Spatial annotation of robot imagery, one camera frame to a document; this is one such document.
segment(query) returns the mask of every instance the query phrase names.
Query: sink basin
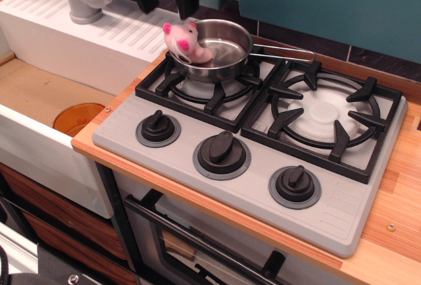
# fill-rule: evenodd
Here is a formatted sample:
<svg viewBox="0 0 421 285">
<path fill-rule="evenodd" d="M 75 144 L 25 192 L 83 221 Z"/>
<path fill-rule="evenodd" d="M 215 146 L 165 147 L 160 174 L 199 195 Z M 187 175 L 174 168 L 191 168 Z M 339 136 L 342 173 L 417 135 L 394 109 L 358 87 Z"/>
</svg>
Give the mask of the sink basin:
<svg viewBox="0 0 421 285">
<path fill-rule="evenodd" d="M 16 56 L 0 66 L 0 163 L 110 218 L 95 163 L 53 129 L 54 117 L 77 103 L 106 106 L 166 49 L 162 25 L 179 17 L 127 0 L 93 24 L 74 24 L 69 12 L 67 0 L 0 2 L 0 51 Z"/>
</svg>

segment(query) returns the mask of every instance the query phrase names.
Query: stuffed toy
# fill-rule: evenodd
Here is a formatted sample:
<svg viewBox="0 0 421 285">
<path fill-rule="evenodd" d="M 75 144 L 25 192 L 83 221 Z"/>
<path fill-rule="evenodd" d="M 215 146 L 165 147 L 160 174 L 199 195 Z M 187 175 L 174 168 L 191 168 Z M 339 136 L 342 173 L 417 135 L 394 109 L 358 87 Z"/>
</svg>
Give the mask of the stuffed toy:
<svg viewBox="0 0 421 285">
<path fill-rule="evenodd" d="M 194 22 L 181 25 L 165 23 L 164 40 L 168 49 L 179 59 L 187 63 L 205 63 L 213 58 L 208 48 L 197 43 L 197 25 Z"/>
</svg>

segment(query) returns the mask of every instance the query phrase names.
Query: burner grate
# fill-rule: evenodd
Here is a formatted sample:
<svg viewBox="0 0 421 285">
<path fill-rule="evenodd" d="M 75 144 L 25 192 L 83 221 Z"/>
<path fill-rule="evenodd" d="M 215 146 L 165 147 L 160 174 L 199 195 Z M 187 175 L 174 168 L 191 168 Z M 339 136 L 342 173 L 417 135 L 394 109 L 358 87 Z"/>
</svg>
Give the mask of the burner grate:
<svg viewBox="0 0 421 285">
<path fill-rule="evenodd" d="M 172 72 L 174 69 L 174 60 L 167 53 L 165 60 L 136 86 L 135 93 L 136 96 L 162 105 L 163 107 L 178 111 L 179 113 L 225 130 L 237 132 L 245 122 L 258 98 L 261 97 L 262 91 L 268 85 L 269 81 L 271 81 L 272 77 L 275 77 L 275 74 L 285 64 L 285 61 L 274 63 L 270 58 L 267 58 L 268 60 L 265 59 L 265 62 L 272 63 L 274 67 L 266 78 L 262 80 L 259 78 L 259 65 L 263 59 L 250 59 L 243 74 L 235 79 L 244 85 L 242 90 L 231 95 L 226 95 L 223 84 L 215 84 L 213 96 L 207 99 L 188 95 L 180 90 L 178 85 L 188 79 L 183 77 L 179 72 Z M 228 104 L 242 97 L 246 98 L 245 104 L 233 119 L 220 114 L 220 108 L 223 104 Z M 203 106 L 196 107 L 188 102 Z"/>
<path fill-rule="evenodd" d="M 311 65 L 288 63 L 286 68 L 284 75 L 268 87 L 265 95 L 241 129 L 241 135 L 319 167 L 367 184 L 402 93 L 377 85 L 374 78 L 368 78 L 364 81 L 344 74 L 322 70 L 322 65 L 318 61 L 314 61 Z M 291 71 L 297 71 L 302 74 L 290 78 L 288 74 Z M 348 103 L 365 102 L 367 104 L 371 114 L 357 111 L 348 112 L 349 117 L 366 127 L 364 132 L 351 139 L 340 121 L 334 120 L 332 129 L 334 130 L 335 139 L 333 142 L 323 142 L 310 139 L 290 127 L 291 123 L 298 119 L 305 110 L 298 108 L 280 111 L 278 107 L 279 102 L 288 99 L 302 99 L 303 94 L 293 89 L 294 84 L 299 82 L 304 82 L 311 91 L 317 91 L 319 80 L 330 82 L 338 88 L 346 87 L 347 91 L 353 90 L 346 99 Z M 378 100 L 380 99 L 387 99 L 391 103 L 386 116 L 385 113 L 381 113 L 382 110 L 378 105 Z M 271 108 L 274 121 L 267 131 L 262 131 L 256 126 L 261 126 L 259 119 L 267 106 Z M 350 148 L 357 147 L 368 140 L 374 140 L 375 145 L 366 168 L 356 167 L 343 161 L 342 157 Z M 312 148 L 323 149 L 328 154 Z"/>
</svg>

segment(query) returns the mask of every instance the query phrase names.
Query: frying pan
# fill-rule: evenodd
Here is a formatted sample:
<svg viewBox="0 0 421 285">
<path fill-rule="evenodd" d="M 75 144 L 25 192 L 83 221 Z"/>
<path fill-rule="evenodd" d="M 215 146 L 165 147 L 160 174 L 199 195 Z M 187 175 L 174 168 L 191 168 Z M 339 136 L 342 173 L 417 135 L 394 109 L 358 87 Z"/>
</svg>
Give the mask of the frying pan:
<svg viewBox="0 0 421 285">
<path fill-rule="evenodd" d="M 195 22 L 199 33 L 197 42 L 213 52 L 213 59 L 207 63 L 189 64 L 170 51 L 177 70 L 182 76 L 204 83 L 221 83 L 239 76 L 247 64 L 249 56 L 286 59 L 290 61 L 313 62 L 316 55 L 307 50 L 253 44 L 251 34 L 239 24 L 228 20 L 199 20 Z M 259 55 L 251 53 L 253 46 L 296 51 L 311 56 L 309 59 L 283 57 L 278 55 Z"/>
</svg>

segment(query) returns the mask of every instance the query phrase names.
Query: orange bowl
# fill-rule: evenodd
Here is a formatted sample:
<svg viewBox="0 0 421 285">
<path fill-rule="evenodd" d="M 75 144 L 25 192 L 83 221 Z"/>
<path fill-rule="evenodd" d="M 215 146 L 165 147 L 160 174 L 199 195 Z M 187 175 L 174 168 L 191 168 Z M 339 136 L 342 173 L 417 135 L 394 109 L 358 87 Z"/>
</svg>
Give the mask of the orange bowl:
<svg viewBox="0 0 421 285">
<path fill-rule="evenodd" d="M 104 105 L 84 103 L 71 106 L 61 112 L 54 120 L 53 128 L 74 137 L 103 109 Z"/>
</svg>

